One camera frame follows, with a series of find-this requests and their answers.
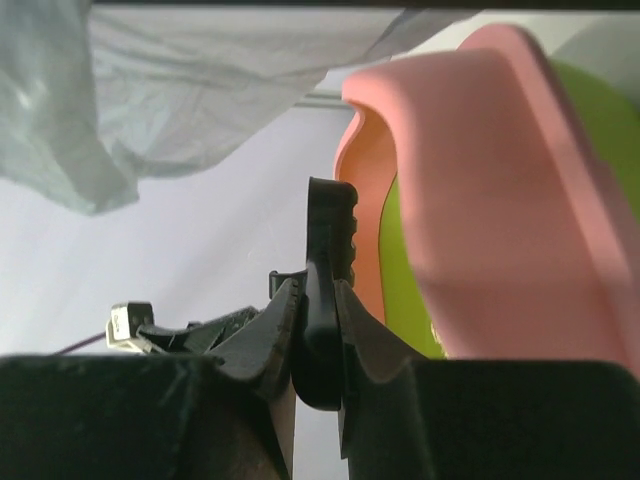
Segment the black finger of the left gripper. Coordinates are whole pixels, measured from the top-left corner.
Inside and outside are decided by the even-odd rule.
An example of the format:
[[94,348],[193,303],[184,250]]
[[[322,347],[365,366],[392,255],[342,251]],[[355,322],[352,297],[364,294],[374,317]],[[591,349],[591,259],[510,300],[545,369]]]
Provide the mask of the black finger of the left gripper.
[[179,330],[143,325],[139,328],[139,338],[150,342],[152,350],[158,353],[204,354],[225,342],[260,313],[249,306],[207,322],[189,323]]

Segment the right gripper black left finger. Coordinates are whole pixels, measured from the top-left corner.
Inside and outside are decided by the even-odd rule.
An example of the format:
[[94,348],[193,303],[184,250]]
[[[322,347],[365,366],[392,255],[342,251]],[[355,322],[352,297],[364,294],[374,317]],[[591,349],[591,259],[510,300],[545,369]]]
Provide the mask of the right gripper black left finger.
[[204,354],[1,361],[5,479],[288,479],[299,306],[287,280]]

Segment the black slotted litter scoop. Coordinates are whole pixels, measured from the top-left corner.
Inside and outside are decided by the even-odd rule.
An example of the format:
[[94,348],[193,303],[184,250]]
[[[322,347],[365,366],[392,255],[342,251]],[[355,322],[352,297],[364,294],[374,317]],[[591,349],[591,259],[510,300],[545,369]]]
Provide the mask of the black slotted litter scoop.
[[342,340],[335,283],[354,283],[355,188],[312,178],[308,184],[306,268],[294,331],[292,374],[300,399],[317,410],[341,404]]

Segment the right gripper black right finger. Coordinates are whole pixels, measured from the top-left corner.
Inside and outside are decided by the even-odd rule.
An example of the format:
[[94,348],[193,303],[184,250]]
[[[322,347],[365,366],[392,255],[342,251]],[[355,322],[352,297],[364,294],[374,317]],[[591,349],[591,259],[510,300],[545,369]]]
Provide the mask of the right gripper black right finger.
[[594,361],[432,360],[334,285],[354,479],[635,479],[639,384]]

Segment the pink cat litter box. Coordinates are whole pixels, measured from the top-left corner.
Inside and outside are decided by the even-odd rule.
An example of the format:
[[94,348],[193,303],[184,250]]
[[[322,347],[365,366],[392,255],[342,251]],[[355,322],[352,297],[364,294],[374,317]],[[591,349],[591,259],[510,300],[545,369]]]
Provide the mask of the pink cat litter box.
[[334,169],[358,193],[355,290],[451,358],[639,369],[639,223],[524,29],[349,76]]

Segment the black bin with blue liner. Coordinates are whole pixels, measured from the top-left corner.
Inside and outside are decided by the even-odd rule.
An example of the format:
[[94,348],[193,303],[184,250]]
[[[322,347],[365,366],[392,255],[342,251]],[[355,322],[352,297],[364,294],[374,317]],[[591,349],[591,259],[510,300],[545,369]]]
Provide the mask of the black bin with blue liner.
[[1,5],[1,176],[94,215],[209,169],[330,70],[404,53],[464,10]]

